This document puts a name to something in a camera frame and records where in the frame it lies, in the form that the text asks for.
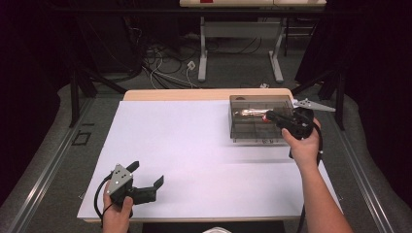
white desk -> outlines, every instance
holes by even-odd
[[[216,7],[271,7],[286,9],[298,7],[305,9],[322,8],[326,0],[180,0],[181,7],[216,8]],[[200,18],[200,62],[198,80],[206,81],[207,37],[239,37],[239,38],[276,38],[274,50],[269,52],[273,74],[277,83],[284,81],[278,61],[279,49],[284,35],[284,20],[277,22],[207,22]]]
[[[231,94],[287,89],[135,90],[121,101],[78,218],[97,221],[93,196],[117,163],[140,161],[136,187],[164,175],[157,200],[133,207],[132,220],[228,221],[299,217],[301,179],[285,144],[244,147],[229,138]],[[320,170],[335,197],[324,165]],[[102,210],[101,193],[99,205]]]

